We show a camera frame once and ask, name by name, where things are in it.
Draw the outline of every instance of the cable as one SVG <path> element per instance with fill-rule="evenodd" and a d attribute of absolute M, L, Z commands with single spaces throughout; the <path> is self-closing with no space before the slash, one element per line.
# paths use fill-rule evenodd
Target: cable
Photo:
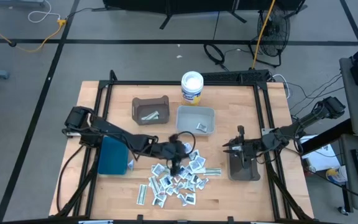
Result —
<path fill-rule="evenodd" d="M 341 75 L 341 73 L 339 73 L 338 75 L 335 75 L 335 76 L 332 77 L 328 82 L 323 83 L 319 88 L 313 90 L 313 92 L 311 92 L 311 93 L 310 93 L 309 95 L 307 95 L 307 96 L 306 96 L 305 91 L 302 89 L 303 94 L 305 94 L 305 98 L 302 99 L 301 101 L 297 102 L 295 105 L 293 105 L 293 106 L 290 108 L 290 110 L 292 110 L 292 109 L 293 109 L 294 107 L 296 107 L 298 104 L 302 103 L 305 99 L 307 99 L 307 97 L 309 97 L 309 96 L 311 96 L 313 93 L 315 93 L 315 91 L 319 90 L 319 89 L 322 88 L 325 84 L 328 84 L 329 82 L 331 82 L 332 80 L 334 80 L 336 77 L 338 77 L 338 76 L 340 76 L 340 75 Z"/>
<path fill-rule="evenodd" d="M 213 57 L 207 50 L 207 46 L 211 46 L 218 54 L 219 56 L 221 57 L 221 60 L 218 60 L 217 58 Z M 229 69 L 223 65 L 225 59 L 226 59 L 226 54 L 228 52 L 232 52 L 232 51 L 241 51 L 241 52 L 245 52 L 245 53 L 250 53 L 249 51 L 247 50 L 243 50 L 239 47 L 237 48 L 234 48 L 234 49 L 230 49 L 230 50 L 227 50 L 225 51 L 224 53 L 222 53 L 222 51 L 217 47 L 215 46 L 214 44 L 204 44 L 204 51 L 205 51 L 205 54 L 208 56 L 208 58 L 213 61 L 215 63 L 215 65 L 219 65 L 223 70 L 227 71 L 227 72 L 230 72 Z"/>
<path fill-rule="evenodd" d="M 258 52 L 258 51 L 259 51 L 260 40 L 262 39 L 262 34 L 264 33 L 264 30 L 265 30 L 267 21 L 269 20 L 269 16 L 270 16 L 270 13 L 272 12 L 272 9 L 273 9 L 274 2 L 275 2 L 275 1 L 276 1 L 276 0 L 272 0 L 272 4 L 270 5 L 270 9 L 268 9 L 268 12 L 267 12 L 267 16 L 266 16 L 264 25 L 262 26 L 262 29 L 260 30 L 260 33 L 259 33 L 258 42 L 257 42 L 257 44 L 256 44 L 255 52 Z M 255 63 L 256 63 L 256 58 L 257 58 L 257 56 L 258 56 L 258 54 L 255 54 L 254 62 L 252 62 L 252 67 L 251 67 L 251 69 L 254 69 L 254 68 L 255 68 Z"/>
<path fill-rule="evenodd" d="M 90 7 L 86 7 L 86 8 L 83 8 L 83 9 L 81 9 L 81 10 L 78 10 L 78 11 L 75 11 L 75 12 L 70 13 L 68 16 L 66 16 L 66 20 L 67 20 L 68 18 L 70 18 L 71 16 L 74 16 L 74 14 L 79 13 L 79 12 L 82 12 L 82 11 L 84 11 L 84 10 L 86 10 L 86 9 L 99 10 L 99 9 L 105 9 L 105 7 L 100 7 L 100 8 L 90 8 Z"/>
<path fill-rule="evenodd" d="M 342 188 L 343 190 L 345 190 L 345 191 L 347 191 L 347 192 L 349 192 L 349 193 L 351 193 L 351 194 L 353 194 L 353 195 L 355 195 L 355 196 L 358 196 L 358 193 L 355 193 L 355 192 L 353 192 L 353 191 L 347 189 L 346 187 L 341 186 L 341 185 L 339 185 L 339 184 L 337 184 L 337 183 L 331 182 L 331 181 L 327 180 L 327 178 L 325 178 L 325 177 L 323 177 L 323 176 L 317 174 L 316 172 L 310 171 L 309 169 L 307 169 L 307 168 L 305 168 L 305 167 L 304 167 L 303 169 L 304 169 L 305 171 L 307 171 L 307 172 L 311 172 L 312 174 L 317 175 L 318 177 L 324 179 L 325 181 L 328 181 L 328 182 L 332 183 L 333 185 L 335 185 L 335 186 L 337 186 L 337 187 L 340 187 L 340 188 Z"/>
<path fill-rule="evenodd" d="M 77 151 L 74 152 L 73 155 L 70 156 L 70 158 L 67 159 L 66 163 L 63 165 L 62 171 L 60 171 L 60 175 L 59 175 L 59 180 L 58 180 L 58 184 L 57 184 L 57 193 L 56 193 L 56 207 L 58 212 L 60 212 L 60 186 L 62 184 L 62 176 L 63 173 L 68 165 L 68 163 L 81 151 L 81 149 L 84 146 L 81 146 L 79 149 L 77 149 Z"/>
<path fill-rule="evenodd" d="M 314 97 L 308 97 L 308 96 L 306 95 L 305 90 L 302 88 L 302 86 L 299 86 L 299 85 L 297 85 L 297 84 L 290 83 L 290 82 L 287 82 L 287 83 L 290 84 L 290 85 L 294 85 L 294 86 L 299 87 L 299 88 L 302 90 L 303 95 L 305 96 L 305 98 L 307 98 L 307 99 L 314 99 Z M 335 92 L 335 91 L 342 90 L 343 88 L 345 88 L 345 87 L 340 87 L 340 88 L 337 88 L 336 90 L 329 91 L 328 93 L 324 93 L 323 95 L 320 95 L 319 97 L 321 97 L 321 96 L 326 96 L 326 95 L 328 95 L 328 94 L 330 94 L 330 93 L 333 93 L 333 92 Z"/>
<path fill-rule="evenodd" d="M 193 137 L 193 148 L 187 154 L 187 155 L 190 155 L 194 151 L 194 148 L 196 147 L 196 136 L 193 133 L 189 132 L 189 131 L 182 131 L 182 132 L 178 133 L 178 136 L 180 136 L 181 134 L 185 134 L 185 133 L 190 134 Z"/>
<path fill-rule="evenodd" d="M 276 76 L 280 76 L 280 77 L 284 80 L 285 85 L 287 86 L 287 92 L 288 92 L 287 99 L 289 99 L 290 96 L 291 96 L 291 93 L 290 93 L 290 88 L 288 87 L 288 83 L 287 83 L 286 79 L 285 79 L 284 76 L 282 76 L 281 74 L 275 74 L 275 75 L 273 76 L 273 78 L 276 77 Z"/>
<path fill-rule="evenodd" d="M 314 99 L 312 99 L 306 106 L 302 107 L 301 110 L 299 110 L 294 116 L 296 116 L 298 113 L 300 113 L 303 109 L 305 109 L 306 107 L 308 107 L 315 99 L 317 99 L 318 97 L 320 97 L 320 94 L 322 94 L 328 87 L 330 87 L 331 85 L 333 85 L 334 83 L 336 83 L 340 78 L 342 78 L 342 76 L 338 77 L 333 83 L 329 84 L 328 86 L 326 86 Z"/>
<path fill-rule="evenodd" d="M 49 11 L 48 11 L 48 12 L 42 12 L 42 11 L 32 11 L 32 12 L 30 12 L 29 15 L 27 16 L 27 18 L 28 18 L 28 20 L 29 20 L 30 22 L 33 22 L 33 23 L 42 22 L 48 15 L 58 16 L 57 20 L 60 20 L 60 15 L 57 14 L 57 13 L 51 13 L 51 11 L 52 11 L 52 6 L 50 5 L 50 3 L 49 3 L 47 0 L 45 0 L 45 2 L 49 5 Z M 42 19 L 40 19 L 40 20 L 38 20 L 38 21 L 33 21 L 32 19 L 30 19 L 30 16 L 31 16 L 33 13 L 41 13 L 41 14 L 45 14 L 45 15 L 43 16 Z"/>
<path fill-rule="evenodd" d="M 46 41 L 48 41 L 48 39 L 50 39 L 53 36 L 55 36 L 56 34 L 58 34 L 61 31 L 62 27 L 66 24 L 67 20 L 60 19 L 57 22 L 59 24 L 59 28 L 56 30 L 56 32 L 54 32 L 53 34 L 51 34 L 47 38 L 45 38 L 45 40 L 42 42 L 42 44 L 39 47 L 37 47 L 36 49 L 34 49 L 34 50 L 27 50 L 27 49 L 23 49 L 22 47 L 16 46 L 15 42 L 13 42 L 13 41 L 9 40 L 8 38 L 4 37 L 2 34 L 0 34 L 0 37 L 2 37 L 4 40 L 6 40 L 6 42 L 8 42 L 9 46 L 11 46 L 11 47 L 17 47 L 18 49 L 23 50 L 25 52 L 34 53 L 34 52 L 39 51 L 44 46 Z"/>
<path fill-rule="evenodd" d="M 339 155 L 341 154 L 341 153 L 339 153 L 339 154 L 336 154 L 336 155 L 334 155 L 334 156 L 327 156 L 327 155 L 324 155 L 323 153 L 318 152 L 318 151 L 313 151 L 313 152 L 318 153 L 318 154 L 320 154 L 320 155 L 322 155 L 322 156 L 325 156 L 325 157 L 337 157 L 337 156 L 339 156 Z"/>

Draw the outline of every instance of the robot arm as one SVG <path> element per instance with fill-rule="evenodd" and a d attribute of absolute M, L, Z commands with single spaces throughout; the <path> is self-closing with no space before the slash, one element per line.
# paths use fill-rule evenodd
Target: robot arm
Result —
<path fill-rule="evenodd" d="M 82 106 L 71 109 L 65 126 L 66 128 L 62 130 L 63 134 L 81 134 L 80 144 L 86 147 L 100 147 L 103 137 L 108 136 L 124 143 L 134 154 L 135 160 L 138 160 L 139 156 L 169 160 L 172 162 L 170 168 L 172 175 L 178 173 L 180 161 L 188 157 L 185 146 L 178 140 L 182 133 L 171 135 L 169 142 L 158 143 L 157 136 L 131 134 L 97 116 L 92 109 Z"/>

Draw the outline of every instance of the wooden tabletop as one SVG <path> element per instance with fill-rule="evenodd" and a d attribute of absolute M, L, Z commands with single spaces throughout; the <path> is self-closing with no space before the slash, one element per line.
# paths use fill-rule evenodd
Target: wooden tabletop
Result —
<path fill-rule="evenodd" d="M 78 106 L 93 108 L 98 82 L 83 82 L 78 97 Z M 101 107 L 104 105 L 104 91 Z M 268 83 L 268 93 L 272 106 L 276 127 L 291 124 L 287 99 L 282 83 Z M 132 99 L 169 97 L 170 119 L 167 124 L 139 126 L 131 117 Z M 264 112 L 266 127 L 267 116 L 263 93 L 260 99 Z M 176 133 L 175 121 L 177 108 L 181 105 L 180 86 L 137 86 L 114 85 L 109 106 L 108 121 L 133 134 L 157 135 L 160 142 Z M 114 177 L 98 176 L 94 192 L 92 218 L 135 220 L 138 214 L 143 214 L 145 220 L 207 220 L 224 221 L 233 216 L 235 221 L 274 221 L 272 203 L 270 200 L 267 173 L 264 165 L 258 164 L 260 180 L 255 182 L 235 182 L 227 177 L 227 154 L 222 145 L 238 135 L 237 125 L 243 125 L 246 138 L 260 138 L 260 128 L 255 107 L 253 88 L 248 86 L 204 86 L 200 106 L 213 108 L 216 112 L 215 132 L 210 137 L 197 137 L 196 148 L 201 156 L 206 158 L 205 167 L 221 168 L 222 176 L 208 176 L 209 182 L 203 190 L 196 191 L 196 205 L 182 207 L 175 194 L 168 195 L 164 208 L 152 205 L 154 195 L 148 187 L 145 205 L 137 205 L 136 199 L 140 184 L 148 184 L 148 178 L 153 174 L 150 169 L 153 164 L 165 161 L 141 157 L 134 164 L 134 170 L 128 170 L 126 175 Z M 181 137 L 184 142 L 192 142 L 188 136 Z M 79 138 L 68 139 L 62 165 L 79 148 Z M 85 150 L 82 150 L 67 166 L 62 179 L 60 206 L 70 199 L 78 186 L 81 166 Z M 287 189 L 305 211 L 313 217 L 308 189 L 299 156 L 283 150 L 281 153 Z M 281 217 L 284 217 L 281 194 L 277 190 L 278 204 Z M 88 189 L 82 198 L 80 214 L 84 214 Z M 56 193 L 53 197 L 50 214 L 57 213 Z"/>

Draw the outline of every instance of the fan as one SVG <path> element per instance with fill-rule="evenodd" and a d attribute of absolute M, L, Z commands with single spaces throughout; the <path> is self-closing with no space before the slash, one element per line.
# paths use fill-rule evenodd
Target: fan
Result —
<path fill-rule="evenodd" d="M 290 37 L 290 20 L 288 18 L 288 13 L 280 8 L 276 3 L 273 6 L 272 12 L 269 15 L 268 21 L 266 23 L 264 32 L 262 33 L 262 38 L 260 40 L 260 49 L 261 51 L 268 56 L 276 57 L 278 56 L 278 65 L 274 65 L 268 62 L 263 62 L 257 60 L 260 63 L 266 65 L 271 65 L 274 68 L 281 65 L 281 53 L 285 49 L 288 43 L 288 38 Z M 267 16 L 267 11 L 259 11 L 259 19 L 257 32 L 258 34 L 262 30 L 262 26 Z M 254 53 L 251 49 L 250 43 L 248 44 L 252 56 Z"/>

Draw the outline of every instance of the white lid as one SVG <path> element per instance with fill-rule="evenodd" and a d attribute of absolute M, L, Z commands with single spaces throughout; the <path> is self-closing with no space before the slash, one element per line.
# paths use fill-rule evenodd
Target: white lid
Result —
<path fill-rule="evenodd" d="M 198 72 L 186 72 L 181 78 L 182 88 L 190 93 L 197 93 L 203 89 L 204 78 Z"/>

